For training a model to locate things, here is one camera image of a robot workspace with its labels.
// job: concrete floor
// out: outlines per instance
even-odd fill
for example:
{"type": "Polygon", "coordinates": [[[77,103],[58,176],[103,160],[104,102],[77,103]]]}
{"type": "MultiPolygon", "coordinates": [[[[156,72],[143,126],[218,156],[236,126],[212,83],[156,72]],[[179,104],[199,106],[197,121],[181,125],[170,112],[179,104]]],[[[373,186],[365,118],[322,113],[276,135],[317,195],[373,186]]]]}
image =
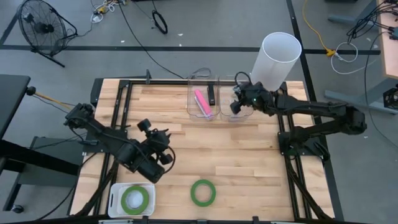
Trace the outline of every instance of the concrete floor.
{"type": "MultiPolygon", "coordinates": [[[[0,14],[0,30],[5,30],[21,0],[3,0],[0,14]]],[[[90,28],[91,4],[89,0],[47,0],[59,13],[77,26],[79,34],[90,28]]],[[[294,9],[305,49],[321,49],[317,36],[307,27],[301,16],[304,0],[294,0],[294,9]]],[[[328,13],[346,16],[358,15],[369,0],[357,3],[309,1],[307,19],[322,34],[329,48],[346,41],[348,26],[327,20],[328,13]]],[[[162,35],[151,29],[148,18],[133,4],[124,12],[133,31],[146,46],[200,46],[200,47],[259,47],[262,39],[271,32],[293,34],[289,12],[281,0],[161,0],[158,10],[169,25],[169,34],[162,35]]],[[[150,2],[138,3],[148,13],[150,2]]],[[[370,32],[353,41],[361,50],[368,50],[377,32],[370,32]]],[[[7,38],[5,45],[27,45],[18,24],[7,38]]],[[[115,12],[105,15],[92,32],[71,42],[72,46],[137,46],[123,17],[115,12]]],[[[209,67],[220,75],[237,71],[251,71],[257,53],[253,52],[151,52],[163,66],[186,77],[194,70],[209,67]]],[[[93,80],[98,77],[143,75],[149,69],[154,78],[173,78],[158,67],[145,52],[131,51],[72,51],[67,50],[55,58],[67,67],[61,68],[45,58],[23,50],[0,50],[0,73],[28,75],[30,85],[39,92],[69,103],[89,102],[93,80]]],[[[341,71],[362,67],[366,56],[359,56],[352,64],[336,62],[341,71]]],[[[379,56],[368,68],[369,88],[383,80],[379,56]]],[[[327,100],[325,90],[347,94],[362,94],[363,72],[338,75],[330,67],[330,59],[324,55],[307,55],[313,87],[318,101],[327,100]]],[[[300,62],[289,74],[288,80],[304,81],[300,62]]],[[[398,149],[389,144],[370,123],[368,130],[359,136],[334,134],[327,137],[331,161],[345,220],[366,223],[394,223],[398,220],[398,149]]],[[[381,131],[394,142],[398,131],[397,118],[390,114],[373,112],[381,131]]],[[[34,136],[69,138],[70,130],[62,125],[64,114],[35,98],[25,97],[6,133],[5,139],[28,146],[34,136]]],[[[0,177],[0,204],[5,201],[16,174],[3,172],[0,177]]],[[[0,222],[33,220],[51,210],[67,194],[69,189],[57,187],[23,186],[16,202],[25,206],[22,214],[0,212],[0,222]]],[[[50,217],[64,217],[68,201],[50,217]]]]}

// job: white cylinder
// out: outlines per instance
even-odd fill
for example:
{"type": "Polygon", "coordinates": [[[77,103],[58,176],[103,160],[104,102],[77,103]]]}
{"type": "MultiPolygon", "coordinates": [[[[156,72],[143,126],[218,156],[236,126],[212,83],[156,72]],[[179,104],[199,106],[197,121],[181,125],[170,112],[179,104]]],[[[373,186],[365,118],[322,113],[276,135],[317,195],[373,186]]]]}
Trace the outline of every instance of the white cylinder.
{"type": "Polygon", "coordinates": [[[301,51],[301,44],[294,36],[283,32],[269,34],[262,41],[250,74],[251,81],[253,84],[261,82],[266,90],[278,90],[301,51]]]}

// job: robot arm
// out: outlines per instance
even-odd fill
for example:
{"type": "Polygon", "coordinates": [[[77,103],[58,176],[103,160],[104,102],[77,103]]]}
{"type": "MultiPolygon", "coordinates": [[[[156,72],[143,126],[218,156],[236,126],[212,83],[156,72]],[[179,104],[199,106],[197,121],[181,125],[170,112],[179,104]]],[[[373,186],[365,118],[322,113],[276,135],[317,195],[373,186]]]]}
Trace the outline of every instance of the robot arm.
{"type": "Polygon", "coordinates": [[[255,85],[251,82],[239,84],[234,88],[234,91],[239,100],[231,104],[234,114],[240,112],[241,106],[251,106],[269,116],[300,113],[334,119],[309,128],[300,128],[293,132],[296,136],[292,136],[292,138],[298,141],[306,141],[308,138],[338,132],[361,134],[367,128],[365,115],[355,107],[345,103],[302,101],[293,96],[280,95],[277,91],[267,91],[260,82],[255,85]]]}
{"type": "Polygon", "coordinates": [[[148,119],[138,124],[140,131],[144,131],[147,139],[139,142],[128,139],[124,131],[114,130],[103,126],[94,119],[93,109],[88,104],[77,104],[65,117],[64,125],[70,129],[83,128],[106,146],[106,151],[112,154],[115,160],[131,172],[138,171],[149,181],[156,183],[165,173],[163,165],[173,161],[170,154],[164,154],[169,148],[170,135],[166,130],[149,130],[148,119]]]}

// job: wooden table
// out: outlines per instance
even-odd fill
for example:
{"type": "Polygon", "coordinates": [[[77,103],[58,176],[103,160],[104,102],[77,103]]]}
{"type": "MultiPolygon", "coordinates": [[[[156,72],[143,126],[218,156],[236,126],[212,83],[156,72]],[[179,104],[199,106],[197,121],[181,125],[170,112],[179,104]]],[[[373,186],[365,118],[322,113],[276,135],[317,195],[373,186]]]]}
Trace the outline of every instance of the wooden table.
{"type": "MultiPolygon", "coordinates": [[[[380,23],[386,26],[398,27],[397,16],[389,13],[380,15],[380,23]]],[[[385,33],[380,36],[381,43],[381,57],[383,61],[383,75],[389,78],[398,79],[398,40],[391,40],[390,35],[385,33]]]]}
{"type": "MultiPolygon", "coordinates": [[[[105,79],[95,118],[110,126],[118,79],[105,79]]],[[[287,82],[289,94],[306,100],[302,82],[287,82]]],[[[192,121],[187,114],[186,85],[134,85],[127,124],[128,135],[144,139],[136,124],[148,118],[151,128],[166,129],[177,155],[174,168],[156,187],[155,212],[150,219],[260,220],[294,219],[287,183],[284,157],[277,142],[277,116],[255,111],[245,122],[192,121]],[[190,188],[199,179],[208,179],[216,187],[216,199],[209,207],[197,207],[190,199],[190,188]]],[[[295,125],[311,126],[311,116],[295,114],[295,125]]],[[[103,154],[82,168],[71,214],[79,211],[98,186],[103,154]]],[[[322,162],[315,156],[302,156],[308,191],[322,209],[333,216],[322,162]]],[[[147,181],[119,166],[117,182],[147,181]]],[[[302,197],[297,189],[301,217],[302,197]]],[[[101,204],[104,213],[106,194],[101,204]]],[[[205,192],[197,192],[198,198],[205,192]]]]}

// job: pink marker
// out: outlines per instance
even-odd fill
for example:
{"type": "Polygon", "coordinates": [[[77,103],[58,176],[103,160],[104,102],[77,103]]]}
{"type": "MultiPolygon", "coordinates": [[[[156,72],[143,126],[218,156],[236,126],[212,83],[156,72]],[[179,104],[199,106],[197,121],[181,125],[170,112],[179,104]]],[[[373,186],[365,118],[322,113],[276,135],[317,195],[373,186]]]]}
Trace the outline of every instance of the pink marker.
{"type": "Polygon", "coordinates": [[[199,108],[201,109],[201,112],[207,117],[210,118],[213,115],[213,112],[211,112],[211,108],[205,98],[203,97],[202,93],[200,90],[195,90],[195,100],[198,103],[199,108]]]}

